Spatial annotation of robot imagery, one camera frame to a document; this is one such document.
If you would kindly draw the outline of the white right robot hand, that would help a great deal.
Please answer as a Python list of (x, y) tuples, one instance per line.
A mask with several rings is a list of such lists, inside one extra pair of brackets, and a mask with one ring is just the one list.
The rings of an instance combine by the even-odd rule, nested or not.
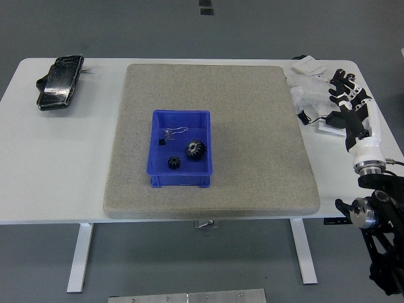
[(356, 76), (337, 69), (330, 80), (330, 100), (336, 104), (345, 121), (347, 151), (353, 156), (357, 174), (366, 169), (382, 172), (386, 160), (381, 151), (381, 123), (378, 107), (365, 88), (356, 84)]

